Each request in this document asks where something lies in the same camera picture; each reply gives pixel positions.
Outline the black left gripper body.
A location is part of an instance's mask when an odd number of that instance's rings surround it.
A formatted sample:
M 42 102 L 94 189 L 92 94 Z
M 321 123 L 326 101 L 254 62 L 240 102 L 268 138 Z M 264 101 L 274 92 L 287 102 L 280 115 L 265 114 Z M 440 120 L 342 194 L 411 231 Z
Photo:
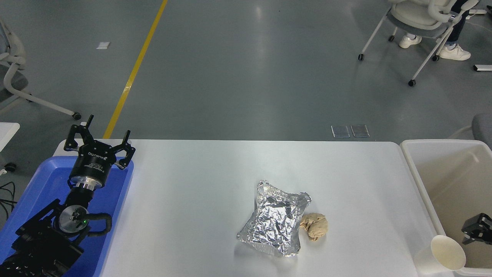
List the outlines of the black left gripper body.
M 112 165 L 116 162 L 111 148 L 111 145 L 99 141 L 79 147 L 77 160 L 70 173 L 71 182 L 76 183 L 88 177 L 98 183 L 105 183 Z

